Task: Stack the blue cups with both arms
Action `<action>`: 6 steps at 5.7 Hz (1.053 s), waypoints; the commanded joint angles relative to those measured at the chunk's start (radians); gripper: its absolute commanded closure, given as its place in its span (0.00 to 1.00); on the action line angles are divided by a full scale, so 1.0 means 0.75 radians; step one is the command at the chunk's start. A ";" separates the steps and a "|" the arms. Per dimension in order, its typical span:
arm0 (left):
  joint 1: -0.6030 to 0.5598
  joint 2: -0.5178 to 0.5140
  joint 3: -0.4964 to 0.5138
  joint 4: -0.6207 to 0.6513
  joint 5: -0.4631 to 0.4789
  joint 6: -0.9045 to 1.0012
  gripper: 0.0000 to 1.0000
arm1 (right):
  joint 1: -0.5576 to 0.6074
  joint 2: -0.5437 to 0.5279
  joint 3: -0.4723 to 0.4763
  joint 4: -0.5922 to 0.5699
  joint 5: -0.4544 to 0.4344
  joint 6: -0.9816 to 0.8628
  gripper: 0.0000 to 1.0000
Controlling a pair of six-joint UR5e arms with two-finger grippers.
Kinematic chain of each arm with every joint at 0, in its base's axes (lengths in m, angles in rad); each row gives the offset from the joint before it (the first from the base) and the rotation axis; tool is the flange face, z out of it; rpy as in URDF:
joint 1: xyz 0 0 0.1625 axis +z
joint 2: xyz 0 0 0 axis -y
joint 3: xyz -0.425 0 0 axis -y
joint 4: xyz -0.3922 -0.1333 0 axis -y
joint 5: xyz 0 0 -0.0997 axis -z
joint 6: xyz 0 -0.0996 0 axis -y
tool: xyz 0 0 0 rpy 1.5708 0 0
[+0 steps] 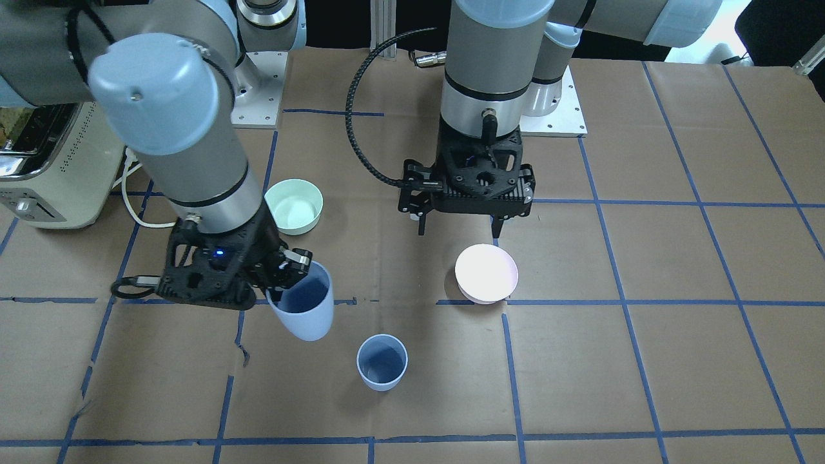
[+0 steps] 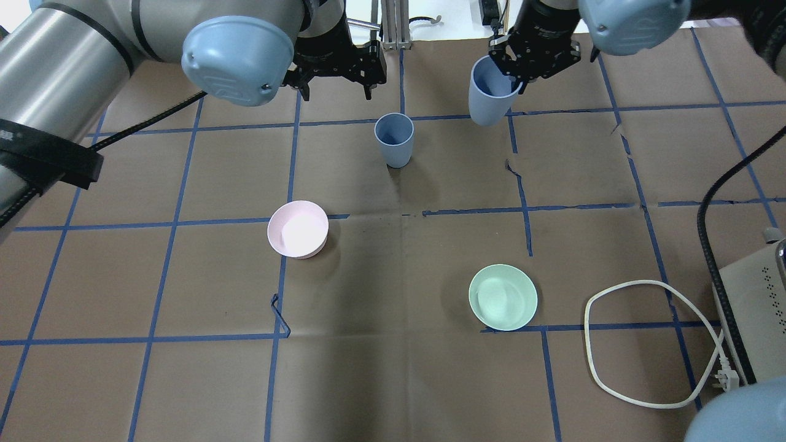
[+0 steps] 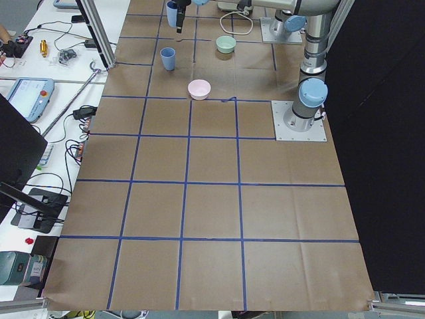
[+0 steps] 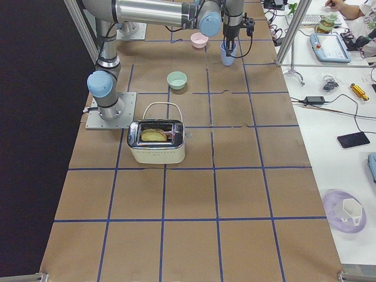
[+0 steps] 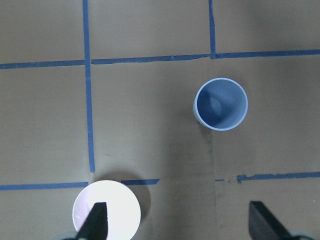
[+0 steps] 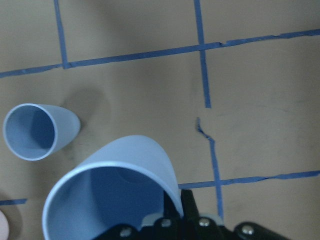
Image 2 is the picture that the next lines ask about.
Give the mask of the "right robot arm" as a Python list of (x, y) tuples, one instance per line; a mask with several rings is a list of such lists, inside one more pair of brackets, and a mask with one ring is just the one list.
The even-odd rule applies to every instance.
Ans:
[(654, 48), (690, 20), (733, 18), (743, 26), (752, 50), (784, 76), (783, 1), (525, 1), (507, 33), (492, 36), (488, 54), (522, 93), (528, 83), (547, 79), (578, 63), (580, 22), (599, 54), (630, 56)]

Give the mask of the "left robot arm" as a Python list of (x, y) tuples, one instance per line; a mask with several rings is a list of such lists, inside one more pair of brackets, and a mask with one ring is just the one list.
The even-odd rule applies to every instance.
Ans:
[(125, 138), (213, 97), (255, 107), (315, 77), (386, 83), (381, 43), (354, 45), (343, 1), (33, 1), (2, 37), (2, 231), (64, 182), (98, 181), (103, 145), (80, 140), (146, 60), (178, 63), (199, 92)]

